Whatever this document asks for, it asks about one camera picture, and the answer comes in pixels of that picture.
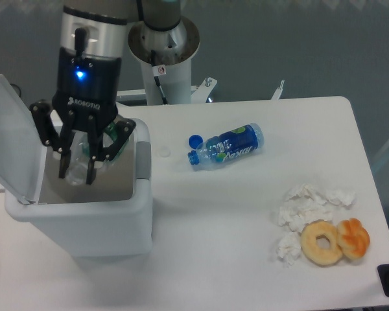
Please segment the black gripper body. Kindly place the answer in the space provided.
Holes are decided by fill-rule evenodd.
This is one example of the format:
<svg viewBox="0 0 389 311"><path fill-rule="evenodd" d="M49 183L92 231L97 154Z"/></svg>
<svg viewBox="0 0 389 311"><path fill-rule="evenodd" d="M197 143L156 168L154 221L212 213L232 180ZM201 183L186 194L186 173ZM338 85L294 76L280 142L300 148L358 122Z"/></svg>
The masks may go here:
<svg viewBox="0 0 389 311"><path fill-rule="evenodd" d="M73 129L88 132L91 115L96 132L102 133L118 114L115 99L120 72L120 58L79 57L74 51L60 48L52 105L61 121L67 123L68 113L73 111Z"/></svg>

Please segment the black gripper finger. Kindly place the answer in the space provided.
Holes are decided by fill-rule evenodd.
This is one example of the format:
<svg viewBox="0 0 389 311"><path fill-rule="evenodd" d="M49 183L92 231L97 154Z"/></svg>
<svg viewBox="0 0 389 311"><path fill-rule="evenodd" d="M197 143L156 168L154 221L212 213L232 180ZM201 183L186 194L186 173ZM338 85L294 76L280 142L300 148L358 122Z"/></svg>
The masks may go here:
<svg viewBox="0 0 389 311"><path fill-rule="evenodd" d="M41 100L31 104L29 110L42 145L51 147L53 152L60 156L58 177L64 179L71 161L71 145L74 139L74 112L68 111L67 120L63 123L60 133L58 133L51 120L53 107L50 103Z"/></svg>
<svg viewBox="0 0 389 311"><path fill-rule="evenodd" d="M95 117L88 117L88 149L89 161L87 168L86 184L91 185L96 178L97 169L95 163L97 161L112 161L121 151L123 146L129 140L132 132L136 128L136 122L132 119L120 119L113 124L113 129L116 132L116 137L112 139L112 144L107 147L103 145L104 132L97 132L97 123Z"/></svg>

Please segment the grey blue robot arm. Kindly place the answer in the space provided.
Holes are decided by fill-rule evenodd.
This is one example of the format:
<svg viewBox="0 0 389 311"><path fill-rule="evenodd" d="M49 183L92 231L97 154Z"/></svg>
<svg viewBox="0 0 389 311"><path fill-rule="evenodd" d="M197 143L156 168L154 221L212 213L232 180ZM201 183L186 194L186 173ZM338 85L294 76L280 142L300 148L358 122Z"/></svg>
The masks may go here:
<svg viewBox="0 0 389 311"><path fill-rule="evenodd" d="M128 8L135 8L141 42L151 64L178 54L186 41L179 1L66 1L56 93L30 106L44 146L60 157L59 178L71 162L77 132L88 140L86 182L96 177L96 163L112 161L135 129L118 115L115 103L121 72Z"/></svg>

